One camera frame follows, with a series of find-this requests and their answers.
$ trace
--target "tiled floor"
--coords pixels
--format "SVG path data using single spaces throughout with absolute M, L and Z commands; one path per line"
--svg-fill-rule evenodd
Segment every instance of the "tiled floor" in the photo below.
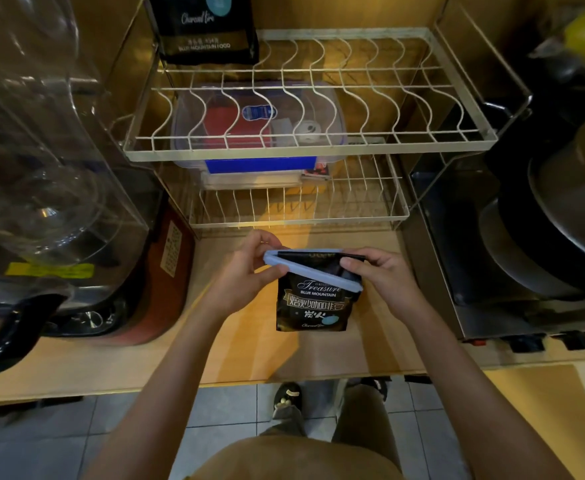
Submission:
M 278 386 L 200 389 L 170 480 L 181 480 L 225 446 L 265 431 Z M 330 441 L 336 425 L 335 381 L 309 381 L 301 386 L 308 436 Z M 136 396 L 86 397 L 20 417 L 0 418 L 0 480 L 76 480 Z M 386 410 L 408 480 L 470 478 L 432 385 L 393 378 Z

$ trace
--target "wire shelf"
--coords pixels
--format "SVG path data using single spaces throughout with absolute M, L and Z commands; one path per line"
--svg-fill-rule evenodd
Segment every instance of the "wire shelf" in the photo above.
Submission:
M 193 229 L 378 223 L 408 218 L 390 155 L 355 155 L 330 163 L 329 180 L 302 178 L 285 188 L 206 190 L 198 173 L 172 163 L 158 176 Z
M 198 161 L 474 152 L 490 149 L 497 140 L 439 32 L 436 37 L 427 28 L 275 30 L 261 31 L 259 37 L 261 60 L 251 68 L 165 66 L 156 57 L 124 142 L 128 158 Z M 273 89 L 281 90 L 284 103 L 268 96 Z M 335 91 L 337 104 L 326 90 Z M 229 105 L 237 107 L 236 119 L 216 136 L 202 131 L 212 91 L 221 92 Z M 303 137 L 301 123 L 316 104 L 299 97 L 298 91 L 308 92 L 329 108 L 326 124 L 311 142 Z M 271 110 L 259 134 L 234 134 L 240 119 L 238 98 L 244 94 L 275 110 L 278 104 L 294 106 L 301 116 L 281 132 L 273 125 L 276 113 Z M 187 102 L 197 123 L 182 134 L 172 134 L 180 101 Z M 459 116 L 453 129 L 439 130 L 454 106 Z M 411 118 L 416 108 L 424 115 L 419 125 Z M 206 142 L 213 140 L 216 144 L 208 146 L 215 147 L 206 148 Z

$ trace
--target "plastic storage container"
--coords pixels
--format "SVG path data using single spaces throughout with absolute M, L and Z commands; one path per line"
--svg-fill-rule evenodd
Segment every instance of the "plastic storage container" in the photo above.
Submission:
M 259 84 L 281 86 L 280 81 Z M 190 136 L 190 142 L 186 138 L 171 140 L 172 149 L 296 146 L 295 138 L 299 145 L 346 144 L 346 136 L 339 134 L 345 132 L 344 115 L 332 86 L 317 82 L 313 90 L 295 88 L 296 85 L 308 84 L 287 83 L 284 91 L 277 87 L 253 90 L 249 82 L 233 82 L 224 84 L 223 92 L 219 84 L 206 84 L 193 88 L 192 93 L 181 93 L 172 121 L 172 135 Z M 176 164 L 207 169 L 211 173 L 282 170 L 269 160 L 272 159 L 243 159 L 241 163 L 228 160 L 228 169 L 223 160 Z M 288 170 L 314 166 L 308 157 L 287 160 Z

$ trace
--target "yellow label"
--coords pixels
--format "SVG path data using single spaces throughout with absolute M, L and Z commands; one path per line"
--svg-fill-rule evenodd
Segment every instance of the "yellow label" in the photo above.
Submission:
M 89 263 L 73 266 L 40 266 L 29 262 L 12 262 L 4 273 L 6 276 L 46 276 L 54 274 L 60 278 L 81 280 L 91 278 L 95 273 L 95 265 Z

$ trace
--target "black coffee bag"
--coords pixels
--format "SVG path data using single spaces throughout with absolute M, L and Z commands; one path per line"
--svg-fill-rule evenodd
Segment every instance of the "black coffee bag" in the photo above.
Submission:
M 356 283 L 354 288 L 358 287 L 361 290 L 361 276 L 352 274 L 340 266 L 339 260 L 344 256 L 364 260 L 363 256 L 341 252 L 312 250 L 277 252 L 278 258 L 315 271 L 315 273 L 306 273 L 312 276 L 290 272 L 279 278 L 277 330 L 343 331 L 346 329 L 352 304 L 357 301 L 361 291 L 346 290 L 320 281 L 322 275 L 338 276 Z
M 256 64 L 250 0 L 144 0 L 170 64 Z

